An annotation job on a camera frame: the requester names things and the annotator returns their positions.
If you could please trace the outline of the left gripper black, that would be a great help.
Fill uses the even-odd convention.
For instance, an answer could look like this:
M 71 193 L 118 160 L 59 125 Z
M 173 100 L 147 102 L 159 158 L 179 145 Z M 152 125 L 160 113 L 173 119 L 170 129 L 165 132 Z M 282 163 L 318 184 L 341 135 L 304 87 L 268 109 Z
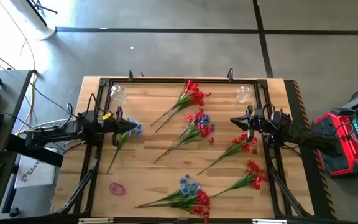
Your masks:
M 122 118 L 123 110 L 121 106 L 118 106 L 116 111 L 113 113 L 109 111 L 107 114 L 102 115 L 101 120 L 99 121 L 100 131 L 102 133 L 112 133 L 112 145 L 118 146 L 119 140 L 118 135 L 120 135 L 120 121 L 122 120 L 122 132 L 125 133 L 137 127 L 136 122 L 128 121 Z

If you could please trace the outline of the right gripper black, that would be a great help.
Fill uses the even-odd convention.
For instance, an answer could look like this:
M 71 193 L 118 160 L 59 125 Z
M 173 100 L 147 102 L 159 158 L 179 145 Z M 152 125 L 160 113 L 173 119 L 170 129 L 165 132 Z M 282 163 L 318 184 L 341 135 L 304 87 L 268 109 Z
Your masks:
M 252 105 L 247 107 L 246 115 L 233 117 L 230 122 L 241 130 L 247 130 L 247 142 L 253 141 L 255 131 L 261 133 L 266 131 L 268 127 L 268 121 L 265 118 L 263 109 L 253 109 Z

